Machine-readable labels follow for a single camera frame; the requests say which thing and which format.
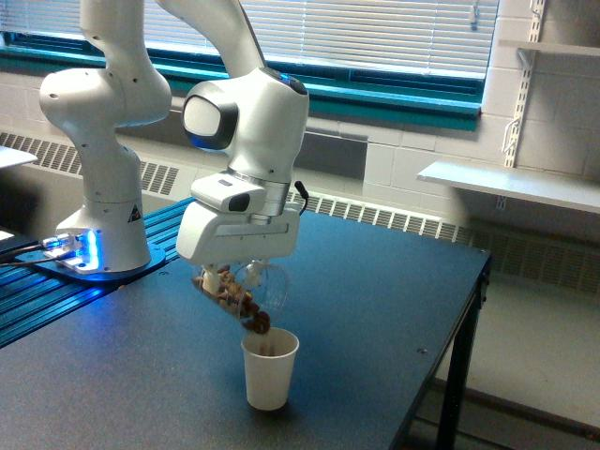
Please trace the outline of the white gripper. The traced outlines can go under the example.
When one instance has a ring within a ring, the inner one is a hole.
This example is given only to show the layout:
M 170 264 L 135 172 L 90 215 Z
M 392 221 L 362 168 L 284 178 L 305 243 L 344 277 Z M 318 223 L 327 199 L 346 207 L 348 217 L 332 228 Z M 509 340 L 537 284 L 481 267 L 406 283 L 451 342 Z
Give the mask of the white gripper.
M 260 286 L 263 263 L 259 259 L 285 257 L 293 253 L 299 229 L 300 205 L 285 204 L 283 213 L 258 224 L 245 214 L 224 214 L 195 201 L 187 206 L 177 235 L 181 258 L 202 268 L 202 289 L 218 293 L 220 275 L 215 264 L 249 262 L 245 283 Z

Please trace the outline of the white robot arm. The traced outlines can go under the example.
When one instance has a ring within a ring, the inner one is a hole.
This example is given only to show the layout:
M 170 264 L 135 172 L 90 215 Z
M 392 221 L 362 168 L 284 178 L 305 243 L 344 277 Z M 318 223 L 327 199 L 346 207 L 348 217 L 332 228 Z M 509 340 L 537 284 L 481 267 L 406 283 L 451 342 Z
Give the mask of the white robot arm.
M 200 82 L 185 98 L 182 124 L 190 141 L 229 161 L 223 172 L 192 184 L 178 255 L 200 267 L 290 255 L 300 210 L 287 195 L 305 135 L 308 90 L 266 65 L 239 2 L 162 7 L 206 37 L 227 70 L 224 80 Z M 81 2 L 80 27 L 106 65 L 55 72 L 39 90 L 41 110 L 69 137 L 82 167 L 82 207 L 43 247 L 47 261 L 69 278 L 110 282 L 155 259 L 143 220 L 140 161 L 116 136 L 119 128 L 160 121 L 172 105 L 170 86 L 145 47 L 143 11 L 140 1 Z

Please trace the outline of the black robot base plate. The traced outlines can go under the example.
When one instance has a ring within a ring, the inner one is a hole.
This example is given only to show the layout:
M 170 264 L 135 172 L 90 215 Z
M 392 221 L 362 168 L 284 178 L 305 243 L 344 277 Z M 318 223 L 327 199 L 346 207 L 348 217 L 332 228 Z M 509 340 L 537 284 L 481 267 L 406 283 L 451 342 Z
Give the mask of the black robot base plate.
M 134 270 L 124 272 L 97 272 L 93 274 L 80 274 L 58 262 L 44 262 L 33 264 L 37 271 L 44 275 L 52 275 L 65 280 L 80 281 L 83 284 L 127 284 L 132 280 L 151 273 L 166 263 L 166 253 L 158 246 L 150 246 L 151 260 L 148 264 Z

